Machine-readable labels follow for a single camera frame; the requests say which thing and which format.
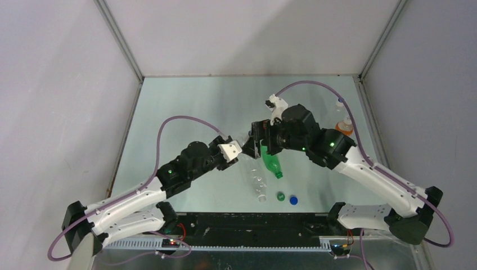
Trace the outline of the clear plastic bottle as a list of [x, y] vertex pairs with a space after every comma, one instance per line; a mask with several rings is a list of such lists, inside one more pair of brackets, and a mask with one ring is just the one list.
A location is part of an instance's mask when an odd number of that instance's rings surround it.
[[242, 132], [238, 135], [235, 136], [235, 140], [238, 142], [240, 145], [242, 152], [242, 155], [245, 155], [249, 158], [254, 158], [254, 154], [252, 152], [250, 144], [248, 144], [249, 141], [249, 135], [248, 132]]

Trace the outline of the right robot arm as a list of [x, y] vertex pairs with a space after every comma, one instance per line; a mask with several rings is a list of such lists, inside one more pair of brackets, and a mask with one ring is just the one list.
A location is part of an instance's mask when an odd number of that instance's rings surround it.
[[354, 229], [381, 230], [418, 245], [443, 196], [437, 187], [414, 186], [373, 162], [350, 137], [321, 128], [302, 105], [285, 109], [280, 117], [253, 122], [241, 146], [245, 155], [255, 159], [283, 150], [301, 151], [312, 163], [357, 181], [383, 199], [381, 205], [334, 204], [327, 216], [327, 228], [334, 235]]

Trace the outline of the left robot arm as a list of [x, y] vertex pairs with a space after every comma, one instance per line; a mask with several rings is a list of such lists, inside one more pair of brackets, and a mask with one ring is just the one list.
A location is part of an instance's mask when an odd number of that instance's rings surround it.
[[97, 254], [110, 242], [146, 231], [171, 234], [178, 227], [172, 207], [164, 201], [191, 187], [192, 181], [237, 163], [241, 145], [231, 137], [216, 137], [208, 145], [191, 142], [172, 161], [162, 165], [152, 179], [114, 197], [84, 206], [67, 207], [62, 230], [71, 252], [88, 234]]

